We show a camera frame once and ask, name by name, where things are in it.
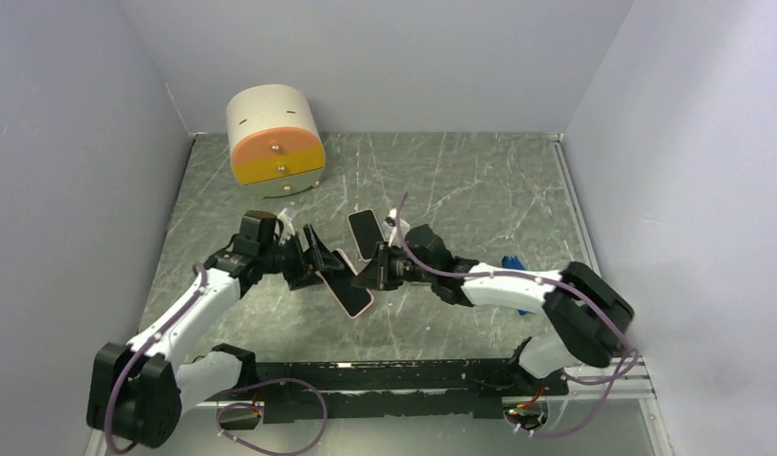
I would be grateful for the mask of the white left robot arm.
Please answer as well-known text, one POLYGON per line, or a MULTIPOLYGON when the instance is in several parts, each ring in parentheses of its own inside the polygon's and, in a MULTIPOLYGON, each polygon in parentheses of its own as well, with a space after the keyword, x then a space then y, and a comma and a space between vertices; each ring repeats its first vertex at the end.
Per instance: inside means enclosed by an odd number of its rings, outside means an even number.
POLYGON ((281 275, 298 290, 351 270, 310 224, 297 233, 284 215, 246 212, 228 243, 194 264, 193 282, 163 315, 127 342, 99 349, 87 424, 103 433, 111 453, 124 455, 161 446, 185 411, 216 394, 249 397, 268 384, 254 352, 220 344, 189 363, 190 349, 264 276, 281 275))

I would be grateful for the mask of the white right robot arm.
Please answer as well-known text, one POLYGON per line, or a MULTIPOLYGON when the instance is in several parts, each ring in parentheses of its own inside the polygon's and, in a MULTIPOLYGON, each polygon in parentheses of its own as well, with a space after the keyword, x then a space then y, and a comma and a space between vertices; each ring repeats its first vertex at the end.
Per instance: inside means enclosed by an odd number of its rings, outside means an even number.
POLYGON ((398 245, 376 245, 353 286, 392 291, 426 283, 442 301, 474 308, 505 307, 544 315, 551 333, 522 343, 512 357, 508 382, 529 394, 548 375, 579 363, 606 368, 631 347, 625 332, 631 305, 592 268, 570 262, 560 270, 534 272, 492 266, 453 255, 428 225, 407 231, 398 245))

